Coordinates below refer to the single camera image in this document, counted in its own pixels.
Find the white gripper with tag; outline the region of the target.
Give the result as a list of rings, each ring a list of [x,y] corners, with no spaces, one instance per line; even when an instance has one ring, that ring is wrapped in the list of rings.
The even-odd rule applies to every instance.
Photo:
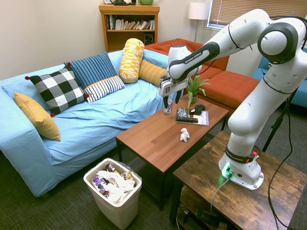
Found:
[[[160,78],[159,95],[163,97],[164,109],[168,108],[168,96],[176,94],[175,103],[178,104],[184,89],[188,85],[188,79],[180,82],[173,82],[170,77],[162,76]]]

